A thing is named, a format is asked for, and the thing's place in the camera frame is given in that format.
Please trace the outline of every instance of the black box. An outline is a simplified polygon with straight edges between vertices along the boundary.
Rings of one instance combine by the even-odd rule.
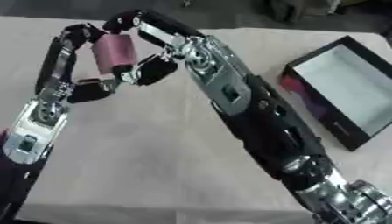
[[[392,123],[392,66],[351,37],[289,63],[281,85],[350,151]]]

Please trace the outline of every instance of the pink cylinder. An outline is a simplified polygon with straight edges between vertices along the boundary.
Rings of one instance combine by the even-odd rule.
[[[111,74],[112,67],[134,65],[137,61],[130,35],[105,34],[91,50],[101,74]]]

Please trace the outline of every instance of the table surface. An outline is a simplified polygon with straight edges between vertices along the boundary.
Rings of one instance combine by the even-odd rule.
[[[52,37],[79,22],[1,17],[0,127],[9,127],[32,97]],[[285,64],[346,35],[392,61],[384,38],[369,33],[251,28],[205,33],[231,46],[251,71],[293,104],[323,138],[326,151],[349,181],[365,179],[392,194],[392,126],[349,152],[297,97],[277,86]],[[133,38],[139,59],[158,51],[136,35]],[[96,76],[89,47],[80,50],[74,74]],[[122,85],[107,99],[74,105],[26,205],[302,210],[230,135],[182,66],[154,86]]]

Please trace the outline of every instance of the mechanical hand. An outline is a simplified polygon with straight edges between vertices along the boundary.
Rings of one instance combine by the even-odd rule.
[[[54,38],[39,73],[35,96],[0,137],[0,223],[11,222],[43,169],[53,142],[67,122],[69,102],[111,95],[115,80],[72,83],[76,51],[105,35],[91,24],[67,27]]]
[[[160,55],[167,61],[183,60],[245,150],[272,178],[282,181],[317,222],[390,219],[391,198],[363,180],[346,182],[294,109],[216,37],[147,10],[119,14],[103,28],[113,33],[138,29],[141,38],[163,48]],[[133,82],[149,75],[142,71]]]

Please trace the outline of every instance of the white tablecloth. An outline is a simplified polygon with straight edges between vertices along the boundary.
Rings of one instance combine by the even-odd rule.
[[[0,127],[9,127],[32,97],[52,37],[79,22],[0,18]],[[392,61],[382,37],[250,28],[205,33],[227,43],[255,74],[276,86],[323,138],[348,180],[365,179],[392,194],[392,126],[349,152],[298,98],[277,87],[285,64],[346,35]],[[133,37],[139,59],[157,50]],[[80,50],[74,74],[97,74],[89,47]],[[279,182],[252,161],[181,67],[154,86],[122,85],[107,99],[74,105],[20,216],[55,223],[222,223],[253,221],[256,216],[259,223],[284,223],[279,222],[286,221],[284,214],[308,216]]]

